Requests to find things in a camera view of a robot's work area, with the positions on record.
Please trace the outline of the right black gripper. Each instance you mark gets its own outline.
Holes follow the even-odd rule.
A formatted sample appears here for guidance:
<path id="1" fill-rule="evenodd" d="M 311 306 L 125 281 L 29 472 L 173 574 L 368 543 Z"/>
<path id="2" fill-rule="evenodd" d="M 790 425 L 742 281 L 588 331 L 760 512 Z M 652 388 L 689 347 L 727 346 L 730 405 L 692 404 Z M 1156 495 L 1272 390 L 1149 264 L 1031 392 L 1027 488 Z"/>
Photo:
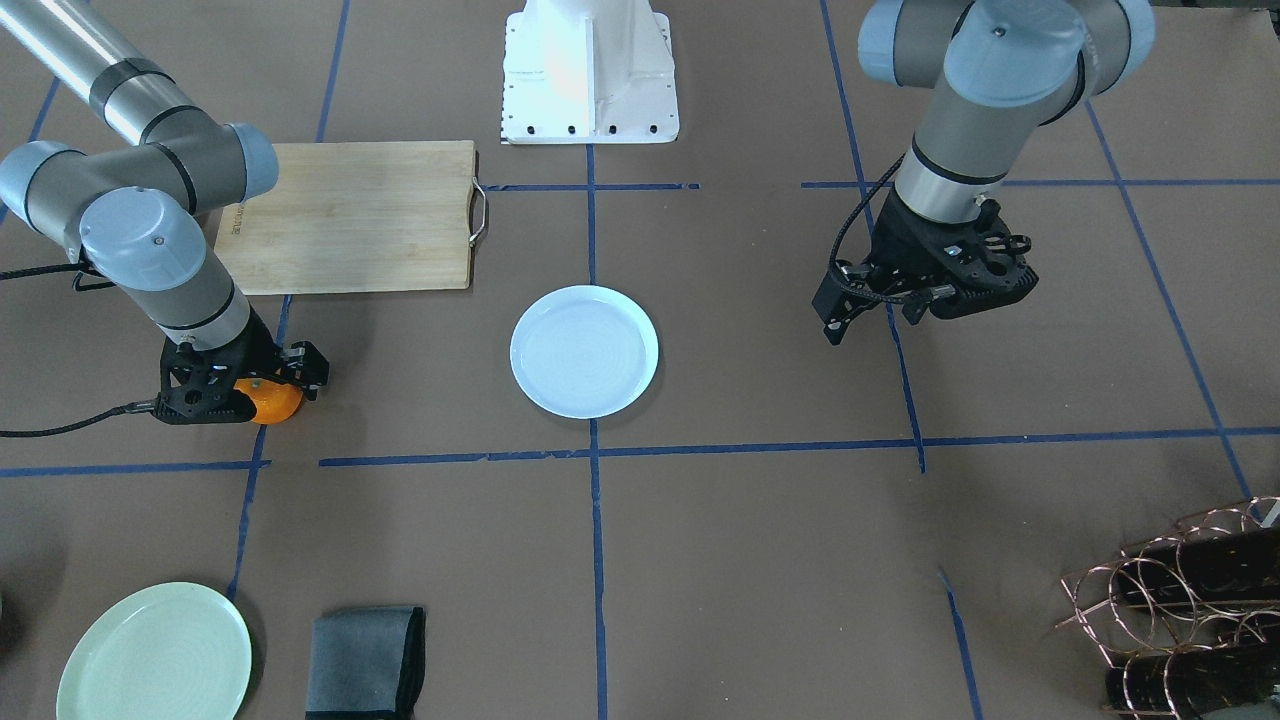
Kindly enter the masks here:
<path id="1" fill-rule="evenodd" d="M 330 379 L 330 363 L 312 343 L 300 341 L 283 348 L 255 310 L 246 328 L 221 347 L 196 350 L 168 340 L 160 368 L 152 415 L 170 425 L 251 421 L 253 405 L 234 388 L 242 378 L 296 386 L 303 404 L 316 400 Z"/>

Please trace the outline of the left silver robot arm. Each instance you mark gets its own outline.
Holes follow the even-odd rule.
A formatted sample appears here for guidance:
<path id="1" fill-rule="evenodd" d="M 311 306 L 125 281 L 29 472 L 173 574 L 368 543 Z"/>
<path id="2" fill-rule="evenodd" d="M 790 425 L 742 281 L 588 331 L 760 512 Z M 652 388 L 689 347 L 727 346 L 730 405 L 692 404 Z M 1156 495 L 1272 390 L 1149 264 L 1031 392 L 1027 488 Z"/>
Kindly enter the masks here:
<path id="1" fill-rule="evenodd" d="M 1021 301 L 1038 284 L 1030 241 L 1001 219 L 995 191 L 1032 133 L 1106 92 L 1149 55 L 1147 1 L 878 1 L 858 36 L 863 70 L 928 88 L 869 254 L 832 250 L 813 299 L 838 345 L 863 313 L 899 306 L 956 319 Z"/>

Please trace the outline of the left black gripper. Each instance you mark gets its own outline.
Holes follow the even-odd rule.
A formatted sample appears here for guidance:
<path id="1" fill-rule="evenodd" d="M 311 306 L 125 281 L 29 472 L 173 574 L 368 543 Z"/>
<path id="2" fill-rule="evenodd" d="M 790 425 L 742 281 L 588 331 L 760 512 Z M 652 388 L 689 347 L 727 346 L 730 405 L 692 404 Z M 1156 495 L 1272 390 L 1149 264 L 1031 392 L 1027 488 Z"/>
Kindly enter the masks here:
<path id="1" fill-rule="evenodd" d="M 1027 260 L 1030 238 L 1004 222 L 987 199 L 970 222 L 915 214 L 896 191 L 884 200 L 859 264 L 827 270 L 812 300 L 824 337 L 838 346 L 849 325 L 877 305 L 899 305 L 915 325 L 925 314 L 948 320 L 1020 302 L 1038 284 Z"/>

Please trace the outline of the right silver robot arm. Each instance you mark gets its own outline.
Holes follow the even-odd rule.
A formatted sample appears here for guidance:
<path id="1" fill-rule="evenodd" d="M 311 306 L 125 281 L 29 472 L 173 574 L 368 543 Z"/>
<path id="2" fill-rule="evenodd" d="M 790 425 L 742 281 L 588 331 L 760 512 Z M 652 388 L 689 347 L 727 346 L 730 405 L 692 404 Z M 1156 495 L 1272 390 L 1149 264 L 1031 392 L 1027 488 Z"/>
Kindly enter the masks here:
<path id="1" fill-rule="evenodd" d="M 198 218 L 270 191 L 273 143 L 223 124 L 84 1 L 5 1 L 3 28 L 125 140 L 87 154 L 32 141 L 3 159 L 3 204 L 67 254 L 63 272 L 116 287 L 164 333 L 154 398 L 92 416 L 170 425 L 284 421 L 329 380 L 323 354 L 284 347 Z"/>

